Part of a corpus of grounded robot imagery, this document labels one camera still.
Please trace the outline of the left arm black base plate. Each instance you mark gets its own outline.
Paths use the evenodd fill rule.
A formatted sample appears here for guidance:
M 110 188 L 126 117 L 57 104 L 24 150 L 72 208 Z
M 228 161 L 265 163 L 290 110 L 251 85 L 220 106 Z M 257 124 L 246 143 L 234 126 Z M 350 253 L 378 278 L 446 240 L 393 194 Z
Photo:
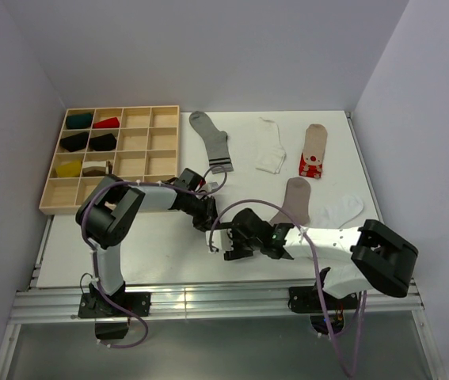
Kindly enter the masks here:
M 130 317 L 131 314 L 147 317 L 150 312 L 150 301 L 150 292 L 126 292 L 120 302 L 115 301 L 120 306 L 117 308 L 105 301 L 99 292 L 96 294 L 85 293 L 81 297 L 78 317 L 81 319 Z

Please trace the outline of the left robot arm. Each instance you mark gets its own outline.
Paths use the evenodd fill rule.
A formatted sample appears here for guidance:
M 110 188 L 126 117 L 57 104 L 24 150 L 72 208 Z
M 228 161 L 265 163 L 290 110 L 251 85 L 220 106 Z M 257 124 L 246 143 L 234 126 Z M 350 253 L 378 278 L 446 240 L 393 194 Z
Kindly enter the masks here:
M 213 191 L 200 189 L 204 178 L 185 169 L 179 177 L 158 182 L 104 176 L 75 216 L 82 238 L 90 247 L 94 287 L 100 292 L 97 308 L 116 316 L 125 306 L 125 281 L 121 271 L 120 245 L 136 215 L 150 211 L 181 211 L 192 217 L 196 230 L 206 232 L 217 218 Z

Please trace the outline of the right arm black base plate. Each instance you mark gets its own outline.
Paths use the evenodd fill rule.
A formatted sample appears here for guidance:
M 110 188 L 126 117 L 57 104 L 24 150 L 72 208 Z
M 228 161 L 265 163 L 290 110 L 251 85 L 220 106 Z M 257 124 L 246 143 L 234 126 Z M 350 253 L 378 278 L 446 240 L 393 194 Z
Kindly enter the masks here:
M 322 304 L 318 291 L 313 286 L 298 286 L 288 288 L 288 308 L 296 314 L 321 314 Z M 323 293 L 326 308 L 329 313 L 345 310 L 355 310 L 359 305 L 358 295 L 350 294 L 344 298 L 334 298 Z

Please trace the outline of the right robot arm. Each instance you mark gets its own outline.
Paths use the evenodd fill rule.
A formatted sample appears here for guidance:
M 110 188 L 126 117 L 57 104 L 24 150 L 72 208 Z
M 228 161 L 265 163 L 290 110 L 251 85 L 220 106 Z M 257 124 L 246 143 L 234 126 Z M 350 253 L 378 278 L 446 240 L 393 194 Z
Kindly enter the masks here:
M 372 289 L 394 298 L 409 292 L 417 248 L 378 220 L 350 228 L 270 224 L 249 208 L 207 233 L 212 252 L 240 260 L 255 252 L 273 260 L 307 258 L 318 277 L 314 301 L 328 309 L 351 294 Z

